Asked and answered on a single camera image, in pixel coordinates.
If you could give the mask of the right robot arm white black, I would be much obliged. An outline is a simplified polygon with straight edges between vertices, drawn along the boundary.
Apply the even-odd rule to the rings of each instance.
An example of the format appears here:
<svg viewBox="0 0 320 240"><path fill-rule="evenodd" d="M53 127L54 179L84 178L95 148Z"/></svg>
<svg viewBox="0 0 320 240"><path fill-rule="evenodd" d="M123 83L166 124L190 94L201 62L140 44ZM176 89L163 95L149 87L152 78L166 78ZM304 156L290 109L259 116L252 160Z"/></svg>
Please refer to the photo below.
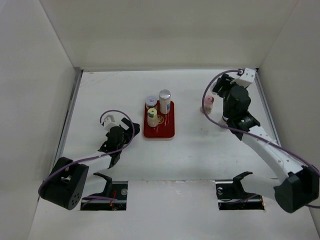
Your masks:
<svg viewBox="0 0 320 240"><path fill-rule="evenodd" d="M231 190L238 198L248 193L270 198L285 212L293 213L310 206L319 198L320 172L295 153L275 143L249 112L251 98L247 88L254 79L254 73L242 73L234 78L227 70L215 76L208 85L213 94L223 99L219 126L230 130L254 150L276 176L275 180L268 180L245 171L233 178Z"/></svg>

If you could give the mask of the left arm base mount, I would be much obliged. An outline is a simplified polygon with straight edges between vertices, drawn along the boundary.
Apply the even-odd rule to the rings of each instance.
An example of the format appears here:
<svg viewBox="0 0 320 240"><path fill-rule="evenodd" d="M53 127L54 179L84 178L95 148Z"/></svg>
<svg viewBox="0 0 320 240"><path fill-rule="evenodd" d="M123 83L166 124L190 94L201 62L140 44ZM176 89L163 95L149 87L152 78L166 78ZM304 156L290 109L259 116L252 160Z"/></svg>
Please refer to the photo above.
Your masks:
<svg viewBox="0 0 320 240"><path fill-rule="evenodd" d="M125 211L129 183L95 172L85 183L81 211Z"/></svg>

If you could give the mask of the white cap red label jar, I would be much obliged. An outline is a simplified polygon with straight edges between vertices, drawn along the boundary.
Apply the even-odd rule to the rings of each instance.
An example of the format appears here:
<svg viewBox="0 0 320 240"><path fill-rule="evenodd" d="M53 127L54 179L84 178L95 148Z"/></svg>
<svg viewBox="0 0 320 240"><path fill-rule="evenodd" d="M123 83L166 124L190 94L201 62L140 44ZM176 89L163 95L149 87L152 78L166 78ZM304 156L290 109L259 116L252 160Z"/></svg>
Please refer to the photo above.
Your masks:
<svg viewBox="0 0 320 240"><path fill-rule="evenodd" d="M147 96L145 99L145 108L147 110L154 108L154 109L158 109L158 98L156 96Z"/></svg>

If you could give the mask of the pink cap spice bottle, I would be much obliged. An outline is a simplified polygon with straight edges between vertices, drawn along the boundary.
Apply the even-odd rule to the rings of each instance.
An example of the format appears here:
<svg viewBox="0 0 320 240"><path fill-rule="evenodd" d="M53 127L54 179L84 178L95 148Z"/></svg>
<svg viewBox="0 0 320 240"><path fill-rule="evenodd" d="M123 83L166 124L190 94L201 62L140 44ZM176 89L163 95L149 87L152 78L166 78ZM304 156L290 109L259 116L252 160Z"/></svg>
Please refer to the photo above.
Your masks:
<svg viewBox="0 0 320 240"><path fill-rule="evenodd" d="M211 95L207 95L204 98L204 109L208 115L212 112L214 100L214 97Z"/></svg>

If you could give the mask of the yellow cap spice bottle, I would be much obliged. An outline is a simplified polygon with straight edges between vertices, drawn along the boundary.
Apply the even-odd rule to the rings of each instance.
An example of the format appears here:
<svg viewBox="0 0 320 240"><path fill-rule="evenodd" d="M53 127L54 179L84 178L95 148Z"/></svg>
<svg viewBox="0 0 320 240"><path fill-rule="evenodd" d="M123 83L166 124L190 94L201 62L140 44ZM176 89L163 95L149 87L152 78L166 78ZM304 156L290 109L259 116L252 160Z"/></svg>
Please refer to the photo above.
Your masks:
<svg viewBox="0 0 320 240"><path fill-rule="evenodd" d="M151 128L155 128L158 126L158 112L155 108L149 108L147 110L147 124Z"/></svg>

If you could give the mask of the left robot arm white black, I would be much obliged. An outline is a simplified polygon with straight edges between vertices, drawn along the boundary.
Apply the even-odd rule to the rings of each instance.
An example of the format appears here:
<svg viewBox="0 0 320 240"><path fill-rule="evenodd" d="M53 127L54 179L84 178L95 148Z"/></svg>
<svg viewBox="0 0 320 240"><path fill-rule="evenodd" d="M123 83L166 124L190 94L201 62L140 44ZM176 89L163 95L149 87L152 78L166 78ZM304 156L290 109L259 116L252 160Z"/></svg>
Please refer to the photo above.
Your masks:
<svg viewBox="0 0 320 240"><path fill-rule="evenodd" d="M107 130L106 141L98 150L102 155L76 161L66 157L59 158L48 178L38 189L38 194L42 199L64 209L73 210L83 194L90 169L83 162L93 161L96 163L102 157L110 157L107 168L114 167L119 161L123 149L140 133L140 125L125 117L117 124L108 115L102 126Z"/></svg>

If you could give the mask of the silver cap tall bottle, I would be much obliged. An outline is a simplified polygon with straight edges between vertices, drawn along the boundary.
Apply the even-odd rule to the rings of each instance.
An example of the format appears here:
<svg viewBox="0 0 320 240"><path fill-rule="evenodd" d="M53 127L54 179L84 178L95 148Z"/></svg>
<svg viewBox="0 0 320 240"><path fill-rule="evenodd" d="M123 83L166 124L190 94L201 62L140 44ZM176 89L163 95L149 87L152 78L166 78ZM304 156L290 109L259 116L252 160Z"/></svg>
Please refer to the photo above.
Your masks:
<svg viewBox="0 0 320 240"><path fill-rule="evenodd" d="M162 89L159 92L159 105L160 112L164 115L168 114L171 110L171 92L167 89Z"/></svg>

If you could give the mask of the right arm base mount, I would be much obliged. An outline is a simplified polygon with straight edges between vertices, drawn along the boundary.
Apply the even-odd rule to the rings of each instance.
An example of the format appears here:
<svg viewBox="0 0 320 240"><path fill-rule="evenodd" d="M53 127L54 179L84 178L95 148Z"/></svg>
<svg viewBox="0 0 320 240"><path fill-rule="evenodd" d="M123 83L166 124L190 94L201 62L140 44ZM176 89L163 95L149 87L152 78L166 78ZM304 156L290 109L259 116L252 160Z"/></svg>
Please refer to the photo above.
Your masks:
<svg viewBox="0 0 320 240"><path fill-rule="evenodd" d="M262 196L246 192L241 184L241 180L252 174L250 171L245 171L231 180L217 180L215 182L220 211L265 210Z"/></svg>

